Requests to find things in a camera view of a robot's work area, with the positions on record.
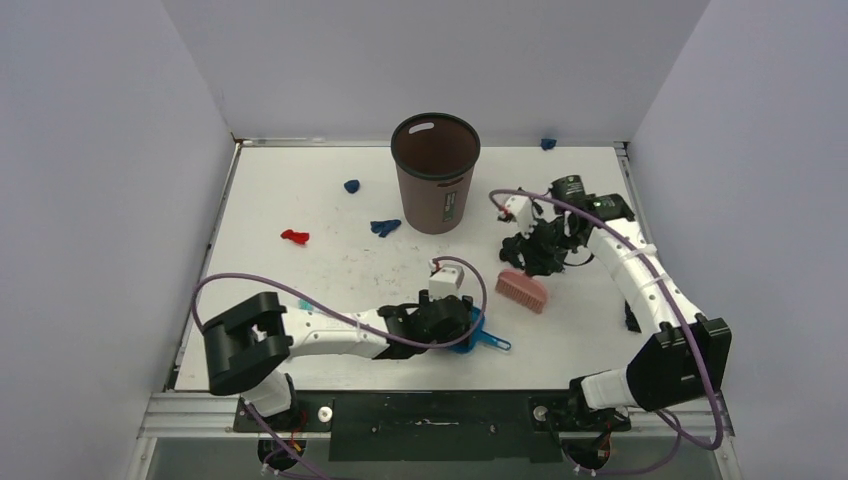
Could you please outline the pink hand brush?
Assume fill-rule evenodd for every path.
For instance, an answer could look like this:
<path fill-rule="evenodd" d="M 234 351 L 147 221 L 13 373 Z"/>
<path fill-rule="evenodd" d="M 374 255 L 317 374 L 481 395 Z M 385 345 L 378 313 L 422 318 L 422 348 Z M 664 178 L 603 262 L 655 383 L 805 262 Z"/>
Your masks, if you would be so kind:
<path fill-rule="evenodd" d="M 497 275 L 495 290 L 535 314 L 543 313 L 549 301 L 546 286 L 518 269 L 502 270 Z"/>

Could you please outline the blue plastic dustpan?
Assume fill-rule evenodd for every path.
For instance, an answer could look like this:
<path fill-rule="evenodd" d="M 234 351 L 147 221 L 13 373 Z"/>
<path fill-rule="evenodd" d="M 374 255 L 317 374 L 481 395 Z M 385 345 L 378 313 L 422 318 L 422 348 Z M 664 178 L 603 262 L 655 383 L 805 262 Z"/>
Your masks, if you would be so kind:
<path fill-rule="evenodd" d="M 448 347 L 448 351 L 457 354 L 470 354 L 477 346 L 491 347 L 504 352 L 508 352 L 512 349 L 512 344 L 509 341 L 494 336 L 484 330 L 486 317 L 480 313 L 480 309 L 478 307 L 473 307 L 471 313 L 472 322 L 479 322 L 479 325 L 470 337 L 462 343 Z"/>

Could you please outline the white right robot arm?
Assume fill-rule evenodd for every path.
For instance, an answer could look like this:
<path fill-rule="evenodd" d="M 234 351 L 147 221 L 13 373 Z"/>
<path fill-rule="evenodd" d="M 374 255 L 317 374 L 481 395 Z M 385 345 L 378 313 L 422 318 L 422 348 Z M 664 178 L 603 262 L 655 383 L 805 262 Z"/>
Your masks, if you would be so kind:
<path fill-rule="evenodd" d="M 568 421 L 588 429 L 608 408 L 656 411 L 699 398 L 719 413 L 732 340 L 726 322 L 708 318 L 680 291 L 621 195 L 589 194 L 580 176 L 569 175 L 552 182 L 549 199 L 557 217 L 537 222 L 533 241 L 560 252 L 587 248 L 646 337 L 626 366 L 574 380 L 579 392 L 565 402 Z"/>

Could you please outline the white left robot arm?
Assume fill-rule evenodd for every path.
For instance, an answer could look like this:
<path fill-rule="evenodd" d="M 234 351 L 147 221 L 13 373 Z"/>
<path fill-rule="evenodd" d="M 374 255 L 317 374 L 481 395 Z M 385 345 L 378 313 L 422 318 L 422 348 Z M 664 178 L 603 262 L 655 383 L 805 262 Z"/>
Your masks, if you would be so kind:
<path fill-rule="evenodd" d="M 299 405 L 290 375 L 280 368 L 285 360 L 324 355 L 406 360 L 460 341 L 472 329 L 472 307 L 469 296 L 430 299 L 422 291 L 416 304 L 386 305 L 342 321 L 290 309 L 276 293 L 262 292 L 203 325 L 208 390 L 242 396 L 270 428 L 286 430 L 296 422 Z"/>

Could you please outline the blue paper scrap near bin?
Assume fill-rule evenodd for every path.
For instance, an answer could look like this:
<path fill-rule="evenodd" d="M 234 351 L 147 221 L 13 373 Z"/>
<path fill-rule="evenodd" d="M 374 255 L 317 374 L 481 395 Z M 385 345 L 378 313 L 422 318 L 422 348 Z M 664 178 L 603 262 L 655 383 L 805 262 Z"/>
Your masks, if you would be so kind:
<path fill-rule="evenodd" d="M 402 225 L 400 219 L 390 219 L 382 221 L 371 221 L 370 230 L 380 238 L 385 238 Z"/>

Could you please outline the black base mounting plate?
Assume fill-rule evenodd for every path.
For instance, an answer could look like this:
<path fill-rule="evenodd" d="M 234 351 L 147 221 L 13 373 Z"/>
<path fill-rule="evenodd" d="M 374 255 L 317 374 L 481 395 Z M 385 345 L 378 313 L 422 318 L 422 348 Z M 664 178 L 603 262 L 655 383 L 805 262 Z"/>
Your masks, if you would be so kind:
<path fill-rule="evenodd" d="M 286 440 L 320 443 L 331 462 L 560 459 L 557 435 L 599 446 L 631 422 L 590 411 L 568 390 L 304 391 L 294 412 L 267 418 Z"/>

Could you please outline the brown waste bin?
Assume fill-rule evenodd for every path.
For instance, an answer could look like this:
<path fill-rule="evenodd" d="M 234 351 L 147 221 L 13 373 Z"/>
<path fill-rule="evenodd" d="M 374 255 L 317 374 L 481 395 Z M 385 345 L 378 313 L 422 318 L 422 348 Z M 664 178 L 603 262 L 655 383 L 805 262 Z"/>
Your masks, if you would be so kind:
<path fill-rule="evenodd" d="M 407 223 L 429 235 L 456 228 L 481 153 L 477 131 L 447 113 L 416 114 L 396 127 L 390 153 Z"/>

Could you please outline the blue paper ball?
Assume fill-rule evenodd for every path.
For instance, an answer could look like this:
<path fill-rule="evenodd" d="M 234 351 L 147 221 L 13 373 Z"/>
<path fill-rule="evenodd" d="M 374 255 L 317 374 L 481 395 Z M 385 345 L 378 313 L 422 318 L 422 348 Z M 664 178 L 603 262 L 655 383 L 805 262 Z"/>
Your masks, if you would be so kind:
<path fill-rule="evenodd" d="M 357 193 L 357 192 L 360 190 L 360 188 L 361 188 L 361 183 L 360 183 L 360 181 L 359 181 L 359 180 L 356 180 L 356 179 L 348 180 L 348 181 L 346 181 L 346 182 L 343 184 L 343 188 L 344 188 L 344 189 L 345 189 L 345 190 L 346 190 L 349 194 L 355 194 L 355 193 Z"/>

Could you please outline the red paper scrap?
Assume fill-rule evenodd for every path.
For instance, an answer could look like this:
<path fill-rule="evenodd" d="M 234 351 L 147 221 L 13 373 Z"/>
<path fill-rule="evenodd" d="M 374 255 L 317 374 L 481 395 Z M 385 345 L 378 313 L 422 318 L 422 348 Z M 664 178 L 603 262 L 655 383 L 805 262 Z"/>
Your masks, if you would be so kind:
<path fill-rule="evenodd" d="M 310 240 L 310 234 L 308 232 L 295 231 L 292 229 L 284 230 L 280 234 L 280 237 L 300 246 L 305 246 Z"/>

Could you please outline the blue scrap at back wall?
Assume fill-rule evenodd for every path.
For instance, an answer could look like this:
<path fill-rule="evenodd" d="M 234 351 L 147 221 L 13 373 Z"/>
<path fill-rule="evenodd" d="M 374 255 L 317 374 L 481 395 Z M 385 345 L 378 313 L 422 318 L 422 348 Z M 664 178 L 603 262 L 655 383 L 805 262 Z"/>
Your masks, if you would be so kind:
<path fill-rule="evenodd" d="M 554 138 L 542 138 L 539 146 L 543 151 L 550 151 L 557 146 L 557 140 Z"/>

